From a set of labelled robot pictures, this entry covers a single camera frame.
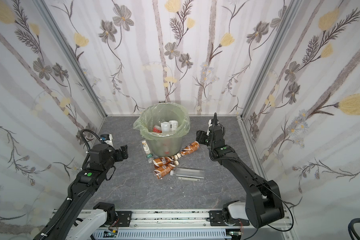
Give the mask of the clear bottle with crane label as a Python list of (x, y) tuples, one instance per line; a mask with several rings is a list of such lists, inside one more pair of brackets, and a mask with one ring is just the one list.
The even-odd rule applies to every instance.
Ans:
[(148, 163), (152, 163), (154, 158), (153, 158), (153, 154), (151, 152), (151, 149), (149, 148), (149, 145), (147, 143), (146, 140), (142, 140), (142, 146), (143, 146), (143, 150), (146, 154), (146, 158), (148, 160)]

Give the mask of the white label clear bottle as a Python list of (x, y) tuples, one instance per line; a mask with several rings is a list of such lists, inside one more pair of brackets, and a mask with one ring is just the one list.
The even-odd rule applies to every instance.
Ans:
[(179, 126), (179, 122), (176, 120), (169, 121), (171, 133), (175, 132)]

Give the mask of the clear square bottle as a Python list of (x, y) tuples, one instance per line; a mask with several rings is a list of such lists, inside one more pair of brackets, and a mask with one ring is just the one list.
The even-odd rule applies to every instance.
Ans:
[(205, 171), (197, 169), (176, 167), (171, 170), (170, 175), (184, 181), (202, 182), (205, 179)]

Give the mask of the small bottle pink label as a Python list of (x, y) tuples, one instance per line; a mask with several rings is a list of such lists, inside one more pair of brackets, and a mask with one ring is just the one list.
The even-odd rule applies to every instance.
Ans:
[(158, 125), (154, 125), (153, 132), (154, 133), (162, 133), (162, 128)]

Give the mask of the red cap water bottle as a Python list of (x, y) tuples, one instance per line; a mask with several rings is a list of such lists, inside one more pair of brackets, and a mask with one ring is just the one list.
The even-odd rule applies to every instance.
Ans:
[(161, 123), (162, 133), (163, 134), (170, 134), (170, 124), (169, 122), (162, 122)]

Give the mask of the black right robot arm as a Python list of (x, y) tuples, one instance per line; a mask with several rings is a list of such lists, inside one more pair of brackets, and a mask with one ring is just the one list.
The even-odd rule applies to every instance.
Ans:
[[(217, 114), (210, 119), (208, 130), (197, 131), (196, 141), (209, 149), (211, 161), (219, 163), (226, 168), (241, 184), (246, 192), (246, 201), (230, 202), (222, 209), (222, 220), (232, 225), (236, 220), (248, 220), (250, 224), (259, 229), (285, 217), (284, 208), (288, 205), (282, 200), (279, 186), (273, 180), (267, 181), (257, 175), (238, 156), (234, 148), (225, 143), (225, 127), (218, 121)], [(279, 232), (289, 232), (295, 225), (291, 220), (290, 227), (272, 229)]]

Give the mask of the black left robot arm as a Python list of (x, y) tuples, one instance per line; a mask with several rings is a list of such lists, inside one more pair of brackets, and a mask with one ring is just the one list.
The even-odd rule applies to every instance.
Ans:
[(100, 185), (109, 180), (107, 177), (109, 170), (116, 168), (116, 162), (129, 157), (127, 145), (115, 149), (106, 142), (110, 135), (98, 136), (89, 129), (83, 129), (79, 134), (87, 148), (81, 171), (68, 186), (66, 199), (40, 233), (34, 237), (35, 240), (66, 239), (83, 207)]

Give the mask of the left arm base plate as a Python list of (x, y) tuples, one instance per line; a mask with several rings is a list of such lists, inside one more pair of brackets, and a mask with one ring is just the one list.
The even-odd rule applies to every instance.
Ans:
[(116, 218), (111, 223), (110, 228), (129, 227), (132, 220), (132, 211), (116, 211)]

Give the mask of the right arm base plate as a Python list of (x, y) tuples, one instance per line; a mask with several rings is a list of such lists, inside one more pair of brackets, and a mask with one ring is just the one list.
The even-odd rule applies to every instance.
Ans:
[(233, 227), (237, 226), (237, 223), (229, 223), (228, 220), (225, 219), (222, 210), (211, 210), (209, 211), (209, 218), (211, 227)]

